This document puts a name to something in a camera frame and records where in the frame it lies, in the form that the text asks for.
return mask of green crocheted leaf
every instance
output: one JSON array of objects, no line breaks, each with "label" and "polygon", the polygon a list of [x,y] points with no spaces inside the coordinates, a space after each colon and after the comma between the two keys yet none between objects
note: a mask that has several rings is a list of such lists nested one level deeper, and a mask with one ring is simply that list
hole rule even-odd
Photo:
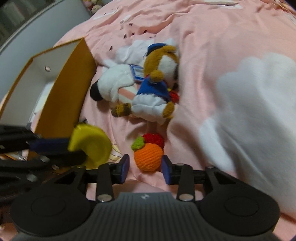
[{"label": "green crocheted leaf", "polygon": [[133,151],[136,151],[141,149],[144,145],[145,145],[144,137],[138,137],[137,139],[135,139],[135,141],[131,145],[131,149]]}]

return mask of blue hat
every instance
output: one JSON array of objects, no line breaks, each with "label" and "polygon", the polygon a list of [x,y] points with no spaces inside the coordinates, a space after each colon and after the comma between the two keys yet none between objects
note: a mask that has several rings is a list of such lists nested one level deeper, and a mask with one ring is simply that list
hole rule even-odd
[{"label": "blue hat", "polygon": [[167,44],[164,44],[164,43],[156,43],[156,44],[151,44],[149,47],[148,47],[148,51],[147,51],[147,54],[146,56],[148,56],[152,51],[156,50],[156,49],[160,49],[162,48],[163,46],[166,46]]}]

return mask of pink bedsheet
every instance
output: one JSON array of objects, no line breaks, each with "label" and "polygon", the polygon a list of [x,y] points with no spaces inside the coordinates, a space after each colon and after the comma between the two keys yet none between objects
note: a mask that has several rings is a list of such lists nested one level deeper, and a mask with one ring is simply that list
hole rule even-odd
[{"label": "pink bedsheet", "polygon": [[[198,0],[113,0],[58,42],[85,37],[99,64],[92,82],[100,77],[102,66],[116,62],[116,53],[136,40],[173,39],[180,51],[180,106],[169,125],[113,118],[107,102],[96,103],[86,96],[81,117],[102,128],[112,143],[131,157],[127,181],[115,187],[115,194],[120,191],[175,194],[177,187],[167,186],[162,173],[139,171],[130,148],[133,140],[147,132],[158,132],[166,139],[164,152],[173,163],[204,169],[207,161],[200,148],[199,128],[216,109],[213,89],[217,79],[235,71],[248,56],[261,58],[267,52],[276,52],[296,59],[296,27],[282,11],[275,9],[276,5],[259,0],[244,0],[236,6],[221,4]],[[121,62],[125,61],[128,62],[128,56]],[[202,198],[199,188],[197,199]],[[91,185],[87,196],[94,198]],[[296,234],[296,223],[282,215],[274,233],[288,241]]]}]

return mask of yellow box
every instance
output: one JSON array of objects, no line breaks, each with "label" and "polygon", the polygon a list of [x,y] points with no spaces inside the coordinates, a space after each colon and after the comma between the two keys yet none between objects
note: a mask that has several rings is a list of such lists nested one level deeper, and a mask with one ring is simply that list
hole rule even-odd
[{"label": "yellow box", "polygon": [[0,124],[37,121],[35,133],[44,138],[70,137],[95,72],[84,39],[33,56],[3,101]]}]

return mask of white logo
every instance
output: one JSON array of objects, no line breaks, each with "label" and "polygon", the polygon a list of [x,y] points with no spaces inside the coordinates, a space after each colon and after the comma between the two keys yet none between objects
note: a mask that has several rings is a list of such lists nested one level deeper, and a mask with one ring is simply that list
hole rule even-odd
[{"label": "white logo", "polygon": [[150,198],[150,196],[145,193],[144,195],[141,196],[141,198],[143,198],[144,200],[146,200],[147,198]]}]

